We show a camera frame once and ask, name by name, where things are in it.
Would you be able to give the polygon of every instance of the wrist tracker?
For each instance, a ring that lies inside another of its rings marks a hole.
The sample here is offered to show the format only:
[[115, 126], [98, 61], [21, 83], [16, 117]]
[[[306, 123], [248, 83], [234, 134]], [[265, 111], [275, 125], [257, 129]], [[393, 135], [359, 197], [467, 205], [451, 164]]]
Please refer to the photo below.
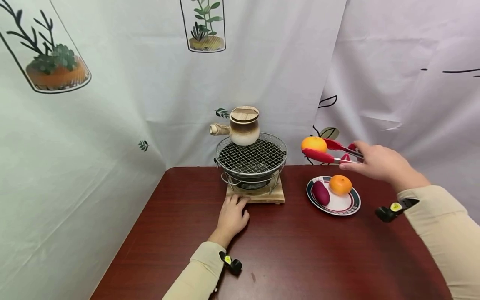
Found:
[[390, 207], [380, 206], [375, 209], [375, 214], [380, 220], [390, 223], [418, 202], [420, 201], [415, 198], [400, 199], [398, 202], [393, 202]]
[[242, 264], [238, 259], [234, 259], [232, 261], [232, 258], [223, 251], [220, 251], [218, 254], [220, 255], [220, 258], [222, 259], [223, 264], [225, 265], [225, 267], [227, 267], [230, 273], [232, 273], [235, 276], [240, 275]]

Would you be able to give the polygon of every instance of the wire mesh grate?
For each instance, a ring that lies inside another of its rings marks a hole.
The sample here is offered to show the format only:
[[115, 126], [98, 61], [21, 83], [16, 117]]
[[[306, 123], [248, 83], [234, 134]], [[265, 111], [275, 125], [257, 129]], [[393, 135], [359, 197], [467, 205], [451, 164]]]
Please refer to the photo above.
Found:
[[230, 138], [216, 148], [216, 158], [224, 169], [237, 174], [253, 175], [276, 170], [287, 159], [287, 146], [274, 135], [261, 132], [249, 146], [238, 146]]

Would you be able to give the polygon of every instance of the red tongs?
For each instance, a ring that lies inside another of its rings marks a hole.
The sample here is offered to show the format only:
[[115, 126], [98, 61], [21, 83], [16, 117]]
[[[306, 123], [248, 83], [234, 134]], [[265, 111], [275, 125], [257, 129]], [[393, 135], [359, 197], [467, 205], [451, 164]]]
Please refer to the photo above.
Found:
[[[360, 152], [355, 151], [356, 147], [354, 144], [350, 144], [348, 147], [344, 147], [342, 144], [340, 144], [337, 141], [334, 140], [329, 140], [329, 139], [324, 139], [324, 141], [327, 144], [327, 148], [330, 150], [338, 150], [338, 151], [344, 151], [347, 152], [348, 154], [352, 154], [353, 156], [356, 156], [360, 159], [363, 159], [363, 154]], [[350, 161], [346, 159], [341, 159], [338, 157], [333, 157], [328, 153], [322, 152], [322, 151], [316, 151], [312, 149], [303, 149], [302, 150], [303, 154], [307, 156], [308, 158], [323, 162], [323, 163], [354, 163], [354, 164], [361, 164], [360, 162], [357, 161]]]

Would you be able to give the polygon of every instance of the tangerine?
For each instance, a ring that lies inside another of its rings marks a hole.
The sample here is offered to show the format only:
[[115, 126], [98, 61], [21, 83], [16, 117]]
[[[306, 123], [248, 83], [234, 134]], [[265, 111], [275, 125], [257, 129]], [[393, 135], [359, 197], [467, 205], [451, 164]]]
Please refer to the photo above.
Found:
[[309, 136], [301, 142], [302, 151], [305, 149], [312, 149], [315, 151], [327, 152], [327, 143], [318, 136]]
[[352, 190], [352, 182], [343, 175], [335, 175], [328, 184], [330, 190], [339, 196], [348, 194]]

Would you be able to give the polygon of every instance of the plate rim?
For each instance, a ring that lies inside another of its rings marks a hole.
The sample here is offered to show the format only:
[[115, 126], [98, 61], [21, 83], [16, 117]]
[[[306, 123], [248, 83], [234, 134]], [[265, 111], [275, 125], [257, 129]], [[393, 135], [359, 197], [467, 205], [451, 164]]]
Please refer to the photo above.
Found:
[[309, 185], [310, 185], [310, 183], [313, 183], [313, 181], [314, 181], [315, 179], [320, 179], [321, 181], [324, 181], [324, 180], [326, 180], [325, 178], [331, 179], [332, 176], [327, 176], [327, 175], [317, 176], [317, 177], [314, 177], [314, 178], [312, 178], [312, 179], [310, 179], [310, 180], [308, 181], [307, 187], [306, 187], [306, 192], [307, 192], [307, 198], [308, 198], [308, 200], [309, 200], [316, 208], [320, 209], [321, 211], [323, 211], [323, 212], [325, 212], [325, 213], [327, 213], [327, 214], [331, 214], [331, 215], [333, 215], [333, 216], [351, 216], [351, 215], [353, 215], [353, 214], [356, 214], [356, 213], [360, 210], [360, 207], [361, 207], [361, 198], [360, 198], [360, 194], [358, 193], [358, 191], [357, 191], [354, 187], [352, 187], [352, 190], [349, 192], [349, 194], [350, 194], [350, 196], [354, 199], [353, 194], [352, 194], [352, 191], [354, 191], [354, 193], [355, 193], [356, 196], [358, 197], [359, 205], [358, 205], [358, 207], [357, 207], [354, 211], [352, 211], [351, 213], [340, 214], [340, 213], [331, 212], [331, 211], [325, 209], [322, 205], [316, 203], [316, 200], [314, 201], [314, 200], [311, 199], [311, 196], [310, 196], [311, 192], [309, 191]]

